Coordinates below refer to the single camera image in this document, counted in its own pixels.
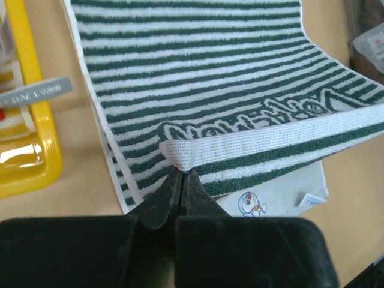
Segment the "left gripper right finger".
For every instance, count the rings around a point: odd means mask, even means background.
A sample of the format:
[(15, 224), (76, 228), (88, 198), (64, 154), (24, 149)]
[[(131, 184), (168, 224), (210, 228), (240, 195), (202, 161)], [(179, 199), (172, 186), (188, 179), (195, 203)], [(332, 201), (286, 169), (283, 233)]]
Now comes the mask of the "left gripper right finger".
[(337, 287), (320, 229), (298, 217), (231, 217), (184, 177), (175, 222), (176, 287)]

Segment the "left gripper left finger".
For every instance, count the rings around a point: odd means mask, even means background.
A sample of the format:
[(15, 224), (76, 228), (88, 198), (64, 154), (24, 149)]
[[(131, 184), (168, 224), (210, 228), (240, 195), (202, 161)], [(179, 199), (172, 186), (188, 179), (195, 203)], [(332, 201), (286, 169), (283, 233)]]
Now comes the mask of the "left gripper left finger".
[(132, 287), (175, 243), (182, 173), (124, 216), (1, 223), (2, 287)]

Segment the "black white striped towel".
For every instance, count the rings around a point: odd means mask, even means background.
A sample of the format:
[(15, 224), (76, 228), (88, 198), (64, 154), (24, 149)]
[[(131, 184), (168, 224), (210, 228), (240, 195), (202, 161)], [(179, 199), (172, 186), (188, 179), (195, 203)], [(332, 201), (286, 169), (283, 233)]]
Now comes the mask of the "black white striped towel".
[(306, 35), (301, 1), (65, 1), (122, 211), (171, 168), (212, 197), (383, 133), (383, 86)]

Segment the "turquoise red patterned towel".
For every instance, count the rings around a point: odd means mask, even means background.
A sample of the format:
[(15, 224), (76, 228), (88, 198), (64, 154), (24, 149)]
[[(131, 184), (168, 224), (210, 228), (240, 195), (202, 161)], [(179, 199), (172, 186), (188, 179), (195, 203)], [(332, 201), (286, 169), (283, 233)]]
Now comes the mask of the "turquoise red patterned towel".
[(23, 107), (73, 91), (68, 77), (56, 77), (35, 82), (1, 93), (1, 109)]

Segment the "yellow striped towel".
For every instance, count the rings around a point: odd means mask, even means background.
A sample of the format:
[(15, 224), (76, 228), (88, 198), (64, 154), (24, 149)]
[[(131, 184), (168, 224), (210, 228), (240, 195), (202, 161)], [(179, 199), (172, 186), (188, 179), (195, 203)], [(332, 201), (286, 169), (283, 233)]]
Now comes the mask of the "yellow striped towel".
[[(1, 93), (23, 86), (23, 76), (18, 60), (1, 64)], [(27, 137), (36, 132), (28, 106), (1, 109), (1, 141)]]

